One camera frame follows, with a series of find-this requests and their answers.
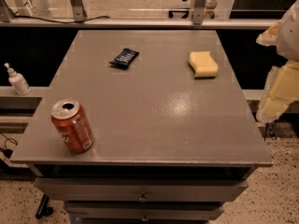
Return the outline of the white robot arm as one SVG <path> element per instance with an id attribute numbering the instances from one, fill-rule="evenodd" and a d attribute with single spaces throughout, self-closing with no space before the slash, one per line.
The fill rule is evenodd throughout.
<path id="1" fill-rule="evenodd" d="M 283 17 L 256 39 L 262 46 L 275 46 L 277 54 L 286 58 L 281 66 L 273 66 L 267 75 L 256 119 L 271 123 L 299 98 L 299 0 Z"/>

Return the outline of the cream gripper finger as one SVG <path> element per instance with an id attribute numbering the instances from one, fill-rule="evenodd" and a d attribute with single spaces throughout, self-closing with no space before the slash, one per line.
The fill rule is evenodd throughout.
<path id="1" fill-rule="evenodd" d="M 275 46 L 277 43 L 277 34 L 278 28 L 280 26 L 280 22 L 275 22 L 272 26 L 270 26 L 263 33 L 259 34 L 256 38 L 256 42 L 262 46 Z"/>
<path id="2" fill-rule="evenodd" d="M 256 119 L 272 123 L 299 98 L 299 62 L 287 61 L 282 67 L 273 66 L 267 75 Z"/>

